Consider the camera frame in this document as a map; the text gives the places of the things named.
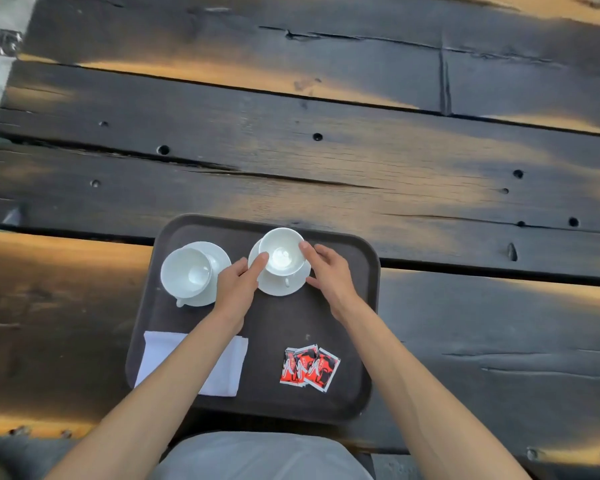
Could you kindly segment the white teacup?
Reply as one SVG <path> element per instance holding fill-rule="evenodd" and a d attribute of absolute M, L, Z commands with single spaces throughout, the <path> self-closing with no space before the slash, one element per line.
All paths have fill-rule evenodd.
<path fill-rule="evenodd" d="M 171 252 L 160 268 L 162 288 L 181 308 L 192 299 L 206 298 L 214 277 L 212 259 L 204 251 L 183 247 Z"/>
<path fill-rule="evenodd" d="M 301 250 L 304 238 L 300 233 L 285 227 L 264 234 L 258 246 L 259 253 L 267 253 L 265 270 L 279 278 L 284 288 L 290 289 L 292 279 L 308 263 Z"/>

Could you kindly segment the person's right forearm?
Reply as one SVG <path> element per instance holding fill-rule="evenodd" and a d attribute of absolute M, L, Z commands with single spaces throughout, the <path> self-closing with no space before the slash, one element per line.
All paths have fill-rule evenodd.
<path fill-rule="evenodd" d="M 531 480 L 513 455 L 357 295 L 330 298 L 426 480 Z"/>

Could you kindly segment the person's grey clothing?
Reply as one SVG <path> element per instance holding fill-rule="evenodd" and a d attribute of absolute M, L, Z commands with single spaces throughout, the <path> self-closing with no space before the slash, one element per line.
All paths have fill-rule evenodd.
<path fill-rule="evenodd" d="M 213 432 L 179 442 L 147 480 L 374 480 L 342 444 L 291 433 Z"/>

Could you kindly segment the white paper napkin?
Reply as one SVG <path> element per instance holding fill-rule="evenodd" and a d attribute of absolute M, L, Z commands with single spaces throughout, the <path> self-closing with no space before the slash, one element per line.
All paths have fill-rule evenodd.
<path fill-rule="evenodd" d="M 158 368 L 186 336 L 184 333 L 176 332 L 144 332 L 144 354 L 134 387 L 137 387 Z M 199 395 L 235 397 L 239 389 L 242 366 L 247 350 L 247 338 L 241 336 L 232 338 L 201 387 Z"/>

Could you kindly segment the red black sachet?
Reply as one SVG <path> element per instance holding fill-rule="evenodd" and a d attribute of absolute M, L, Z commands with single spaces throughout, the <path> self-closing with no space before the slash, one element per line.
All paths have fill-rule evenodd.
<path fill-rule="evenodd" d="M 305 387 L 308 385 L 308 380 L 315 379 L 319 365 L 319 362 L 316 363 L 318 354 L 319 347 L 317 344 L 294 350 L 294 380 L 298 386 Z"/>
<path fill-rule="evenodd" d="M 304 374 L 305 384 L 327 393 L 340 363 L 339 357 L 319 347 L 311 366 Z"/>
<path fill-rule="evenodd" d="M 298 372 L 295 348 L 285 350 L 280 384 L 302 387 L 303 382 Z"/>

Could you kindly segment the white saucer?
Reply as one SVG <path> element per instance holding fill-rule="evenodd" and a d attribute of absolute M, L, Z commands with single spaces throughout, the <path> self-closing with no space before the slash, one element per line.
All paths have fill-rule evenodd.
<path fill-rule="evenodd" d="M 286 248 L 279 246 L 268 251 L 268 264 L 271 264 L 272 268 L 276 271 L 286 269 L 288 266 L 290 266 L 291 270 L 294 270 L 302 256 L 299 249 L 301 241 L 303 241 L 303 238 L 300 238 L 293 248 L 290 246 Z M 303 262 L 303 266 L 298 268 L 294 274 L 286 271 L 284 276 L 271 273 L 268 268 L 264 268 L 258 276 L 258 288 L 272 296 L 288 296 L 297 292 L 306 284 L 306 278 L 310 275 L 311 270 L 311 265 L 307 260 Z"/>
<path fill-rule="evenodd" d="M 206 257 L 202 260 L 202 270 L 190 270 L 187 277 L 190 282 L 197 284 L 200 289 L 197 295 L 191 298 L 177 298 L 176 306 L 207 306 L 216 301 L 217 280 L 221 271 L 227 268 L 231 261 L 226 252 L 218 245 L 207 241 L 197 241 L 187 244 L 183 249 L 196 250 L 198 254 Z"/>

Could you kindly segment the person's right hand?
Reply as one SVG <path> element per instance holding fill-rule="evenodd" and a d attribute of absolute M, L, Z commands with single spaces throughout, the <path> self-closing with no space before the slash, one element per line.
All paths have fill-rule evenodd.
<path fill-rule="evenodd" d="M 360 297 L 354 288 L 350 268 L 346 259 L 339 254 L 339 263 L 328 265 L 320 259 L 314 246 L 307 241 L 301 243 L 301 250 L 310 263 L 310 276 L 318 278 L 322 284 L 321 293 L 327 300 L 331 313 L 341 324 L 347 324 Z"/>

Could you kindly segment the person's left hand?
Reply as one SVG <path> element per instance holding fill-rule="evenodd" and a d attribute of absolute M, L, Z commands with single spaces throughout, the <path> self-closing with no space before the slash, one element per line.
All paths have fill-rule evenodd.
<path fill-rule="evenodd" d="M 268 261 L 268 252 L 257 255 L 252 264 L 248 263 L 246 257 L 242 257 L 218 275 L 212 315 L 234 335 L 243 327 L 244 318 L 258 288 L 258 277 Z"/>

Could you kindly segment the dark brown serving tray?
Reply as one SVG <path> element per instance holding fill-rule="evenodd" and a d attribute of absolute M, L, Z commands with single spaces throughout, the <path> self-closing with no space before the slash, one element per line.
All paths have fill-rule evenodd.
<path fill-rule="evenodd" d="M 129 386 L 136 382 L 144 353 L 144 332 L 188 333 L 211 306 L 176 306 L 162 290 L 160 266 L 167 255 L 194 241 L 210 241 L 231 261 L 247 257 L 273 225 L 198 214 L 180 215 L 158 233 L 152 251 L 136 323 L 125 364 Z M 309 285 L 286 297 L 257 291 L 240 335 L 248 339 L 239 389 L 234 398 L 198 396 L 197 408 L 248 415 L 340 424 L 357 418 L 367 407 L 372 380 L 347 332 L 331 315 L 320 291 Z M 318 344 L 341 359 L 326 393 L 308 385 L 279 383 L 283 350 Z"/>

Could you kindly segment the person's left forearm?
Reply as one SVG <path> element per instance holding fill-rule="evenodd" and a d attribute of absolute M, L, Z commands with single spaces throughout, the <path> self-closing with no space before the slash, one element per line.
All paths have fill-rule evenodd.
<path fill-rule="evenodd" d="M 245 314 L 214 309 L 45 480 L 146 480 Z"/>

